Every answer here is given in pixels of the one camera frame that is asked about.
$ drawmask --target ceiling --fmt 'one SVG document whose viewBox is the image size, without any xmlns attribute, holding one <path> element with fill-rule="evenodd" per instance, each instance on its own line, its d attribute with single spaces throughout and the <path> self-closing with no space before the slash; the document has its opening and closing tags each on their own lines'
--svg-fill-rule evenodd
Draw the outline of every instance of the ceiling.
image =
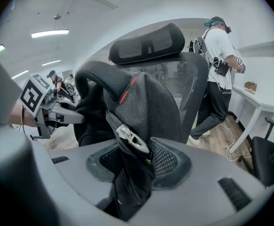
<svg viewBox="0 0 274 226">
<path fill-rule="evenodd" d="M 61 65 L 73 67 L 78 56 L 88 55 L 92 51 L 91 42 L 101 35 L 98 30 L 96 33 L 93 30 L 96 30 L 97 24 L 104 30 L 101 22 L 104 21 L 103 18 L 128 5 L 139 6 L 145 2 L 146 0 L 13 0 L 0 18 L 0 44 L 6 48 L 0 52 L 0 62 L 10 76 L 27 69 L 30 73 L 39 73 L 44 69 L 41 66 L 43 63 L 57 59 L 61 60 Z M 54 19 L 57 13 L 62 16 L 59 20 Z M 179 24 L 180 27 L 191 28 L 197 25 L 193 20 L 182 23 Z M 32 33 L 58 29 L 69 29 L 69 34 L 31 38 Z"/>
</svg>

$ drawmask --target mesh chair back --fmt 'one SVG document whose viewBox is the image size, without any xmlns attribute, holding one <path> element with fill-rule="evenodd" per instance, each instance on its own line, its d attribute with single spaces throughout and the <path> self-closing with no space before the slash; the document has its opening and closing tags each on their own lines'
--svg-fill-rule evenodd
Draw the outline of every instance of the mesh chair back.
<svg viewBox="0 0 274 226">
<path fill-rule="evenodd" d="M 183 52 L 115 66 L 125 71 L 146 72 L 170 91 L 180 112 L 182 142 L 186 143 L 207 85 L 206 60 L 196 53 Z"/>
</svg>

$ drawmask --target zipper pull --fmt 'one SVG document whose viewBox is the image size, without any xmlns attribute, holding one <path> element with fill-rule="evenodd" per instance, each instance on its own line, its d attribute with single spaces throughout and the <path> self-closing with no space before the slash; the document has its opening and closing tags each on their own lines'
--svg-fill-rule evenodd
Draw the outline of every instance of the zipper pull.
<svg viewBox="0 0 274 226">
<path fill-rule="evenodd" d="M 125 125 L 119 126 L 116 132 L 120 138 L 127 140 L 129 144 L 135 147 L 137 150 L 143 153 L 150 152 L 150 150 L 147 148 L 146 143 Z"/>
</svg>

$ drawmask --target black chair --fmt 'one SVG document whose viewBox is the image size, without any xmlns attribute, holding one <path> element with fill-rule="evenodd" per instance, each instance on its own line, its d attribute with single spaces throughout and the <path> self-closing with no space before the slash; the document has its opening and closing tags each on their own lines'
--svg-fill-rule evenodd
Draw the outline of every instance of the black chair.
<svg viewBox="0 0 274 226">
<path fill-rule="evenodd" d="M 274 154 L 274 143 L 268 141 L 268 138 L 274 127 L 274 120 L 267 117 L 265 120 L 270 124 L 265 138 L 254 137 L 252 139 L 251 154 L 253 169 L 243 156 L 239 158 L 239 161 L 243 161 L 247 170 L 265 186 L 270 186 L 274 184 L 274 162 L 271 160 L 271 157 Z"/>
<path fill-rule="evenodd" d="M 196 53 L 181 52 L 185 39 L 175 24 L 139 37 L 116 41 L 109 58 L 127 72 L 146 72 L 172 94 L 186 143 L 206 89 L 208 64 Z"/>
</svg>

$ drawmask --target chair armrest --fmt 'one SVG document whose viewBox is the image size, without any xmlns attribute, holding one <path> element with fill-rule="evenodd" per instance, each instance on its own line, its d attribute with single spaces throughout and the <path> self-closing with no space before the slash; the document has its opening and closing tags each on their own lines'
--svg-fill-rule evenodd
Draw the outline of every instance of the chair armrest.
<svg viewBox="0 0 274 226">
<path fill-rule="evenodd" d="M 274 120 L 272 120 L 270 117 L 265 117 L 266 122 L 270 123 L 270 125 L 274 126 Z"/>
</svg>

